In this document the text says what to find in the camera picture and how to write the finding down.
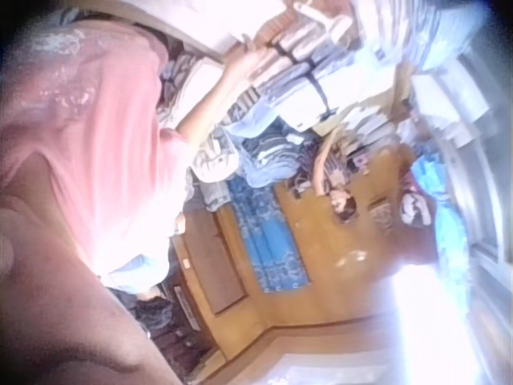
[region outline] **folded clothes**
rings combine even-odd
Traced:
[[[285,122],[276,119],[263,134],[239,140],[239,173],[254,188],[288,179],[299,169],[299,146],[287,141]]]
[[[192,171],[205,183],[219,182],[239,167],[239,153],[222,128],[216,128],[201,144]]]
[[[229,127],[240,122],[251,108],[260,100],[260,94],[253,87],[244,92],[237,101],[226,112],[224,118],[219,122],[222,127]]]
[[[164,103],[157,108],[160,128],[176,128],[178,123],[214,87],[223,66],[209,58],[198,59],[183,52],[164,70]]]
[[[338,47],[319,62],[309,77],[298,79],[292,68],[290,78],[283,74],[275,88],[261,90],[261,93],[266,94],[268,105],[275,108],[288,125],[302,132],[329,114],[392,87],[394,67],[376,67],[369,55],[364,49],[347,53]]]
[[[277,112],[262,99],[244,113],[245,115],[239,121],[223,126],[224,129],[236,136],[254,138],[259,136],[278,117]]]
[[[226,182],[204,183],[200,182],[200,189],[203,194],[206,209],[214,213],[222,205],[230,202],[232,197]]]

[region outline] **wooden furniture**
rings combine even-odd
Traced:
[[[233,266],[223,236],[206,210],[185,214],[187,231],[182,238],[188,249],[192,268],[200,281],[214,314],[226,310],[245,295]]]

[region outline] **woman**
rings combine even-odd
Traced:
[[[321,145],[307,144],[300,156],[301,168],[311,180],[313,191],[317,196],[329,196],[333,211],[346,223],[357,215],[354,197],[346,185],[350,174],[345,162],[333,154],[333,142],[338,134],[334,129]]]
[[[13,382],[179,383],[98,276],[173,232],[185,170],[248,86],[240,52],[176,132],[155,107],[164,46],[84,21],[25,39],[2,73],[0,346]]]

